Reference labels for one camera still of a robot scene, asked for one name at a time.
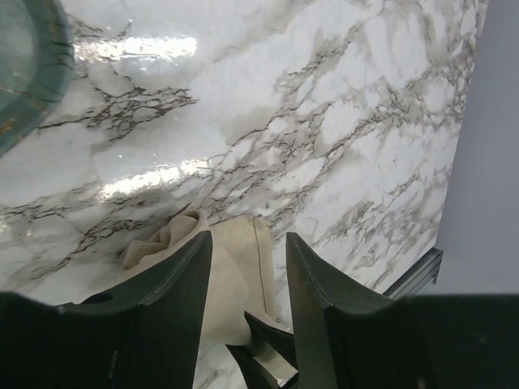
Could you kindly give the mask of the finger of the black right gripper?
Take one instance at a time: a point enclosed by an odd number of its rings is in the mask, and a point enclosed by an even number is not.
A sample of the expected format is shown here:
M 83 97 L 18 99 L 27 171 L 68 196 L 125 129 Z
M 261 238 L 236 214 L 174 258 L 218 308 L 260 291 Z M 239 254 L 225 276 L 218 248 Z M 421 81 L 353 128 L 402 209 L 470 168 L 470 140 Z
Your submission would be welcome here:
M 298 373 L 284 385 L 279 385 L 271 375 L 244 346 L 227 345 L 234 360 L 238 363 L 248 389 L 298 389 Z
M 293 334 L 272 327 L 248 312 L 244 313 L 244 317 L 255 340 L 261 340 L 264 343 L 269 344 L 290 365 L 296 364 L 295 340 Z

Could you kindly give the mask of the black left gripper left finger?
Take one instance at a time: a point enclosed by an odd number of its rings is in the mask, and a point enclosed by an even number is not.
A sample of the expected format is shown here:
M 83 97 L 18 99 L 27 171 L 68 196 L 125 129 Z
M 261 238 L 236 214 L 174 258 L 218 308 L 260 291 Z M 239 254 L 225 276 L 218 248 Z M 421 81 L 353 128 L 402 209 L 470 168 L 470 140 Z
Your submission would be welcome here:
M 191 387 L 211 261 L 212 236 L 203 231 L 79 304 L 2 293 L 2 387 Z

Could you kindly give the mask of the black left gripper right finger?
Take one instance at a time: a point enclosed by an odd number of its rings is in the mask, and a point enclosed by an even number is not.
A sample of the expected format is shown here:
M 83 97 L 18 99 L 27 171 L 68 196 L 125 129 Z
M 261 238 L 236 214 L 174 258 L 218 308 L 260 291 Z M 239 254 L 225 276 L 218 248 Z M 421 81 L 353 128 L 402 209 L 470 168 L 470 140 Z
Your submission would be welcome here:
M 518 298 L 385 297 L 296 233 L 286 270 L 303 388 L 515 388 Z

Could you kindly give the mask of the beige cloth napkin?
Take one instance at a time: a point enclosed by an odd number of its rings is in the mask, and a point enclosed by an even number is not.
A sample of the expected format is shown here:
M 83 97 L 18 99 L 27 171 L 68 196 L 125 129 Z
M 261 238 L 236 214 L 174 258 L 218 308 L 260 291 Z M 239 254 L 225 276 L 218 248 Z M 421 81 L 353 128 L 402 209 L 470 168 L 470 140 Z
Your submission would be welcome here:
M 295 369 L 271 346 L 254 340 L 244 314 L 279 328 L 276 321 L 272 240 L 262 216 L 241 215 L 209 224 L 200 210 L 184 211 L 148 240 L 135 240 L 127 248 L 121 283 L 158 264 L 178 251 L 196 234 L 212 234 L 212 263 L 204 308 L 200 347 L 206 353 L 217 345 L 243 346 L 280 380 Z

